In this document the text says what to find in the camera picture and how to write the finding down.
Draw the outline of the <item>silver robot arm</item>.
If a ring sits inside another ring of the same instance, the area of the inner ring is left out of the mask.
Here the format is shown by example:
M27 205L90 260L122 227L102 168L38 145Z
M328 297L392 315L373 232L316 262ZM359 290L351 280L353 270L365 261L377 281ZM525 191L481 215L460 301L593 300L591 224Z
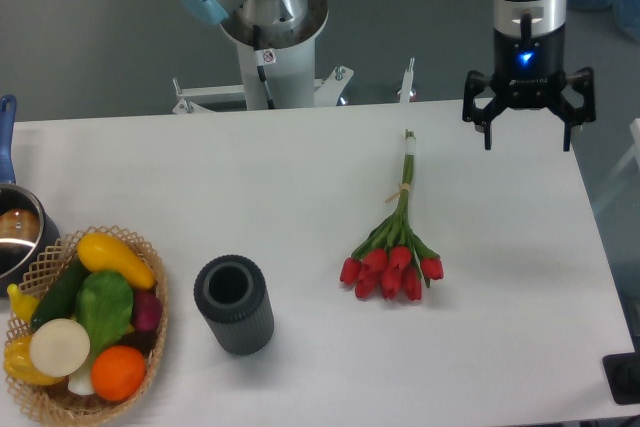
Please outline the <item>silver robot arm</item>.
M313 107L315 40L327 0L179 0L237 47L247 107ZM594 74L563 67L567 0L493 0L494 70L467 75L462 118L489 135L508 109L546 109L566 132L596 118Z

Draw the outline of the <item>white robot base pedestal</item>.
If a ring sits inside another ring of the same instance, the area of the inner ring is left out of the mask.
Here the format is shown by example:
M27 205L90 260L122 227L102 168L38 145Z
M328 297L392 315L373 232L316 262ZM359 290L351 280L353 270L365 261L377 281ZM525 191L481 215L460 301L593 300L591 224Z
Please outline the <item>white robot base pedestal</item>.
M207 104L233 101L244 101L249 111L344 103L352 69L337 65L326 78L316 77L316 39L328 20L327 0L246 0L231 13L217 0L179 1L234 43L242 83L183 89L174 81L176 113L202 113Z

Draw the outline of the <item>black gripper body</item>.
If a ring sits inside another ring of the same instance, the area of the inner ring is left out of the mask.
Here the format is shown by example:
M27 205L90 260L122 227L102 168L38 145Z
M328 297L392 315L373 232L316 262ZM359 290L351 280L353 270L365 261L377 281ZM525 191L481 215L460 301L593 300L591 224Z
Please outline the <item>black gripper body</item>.
M558 106L564 80L565 27L529 43L493 32L494 73L491 89L500 108L537 109Z

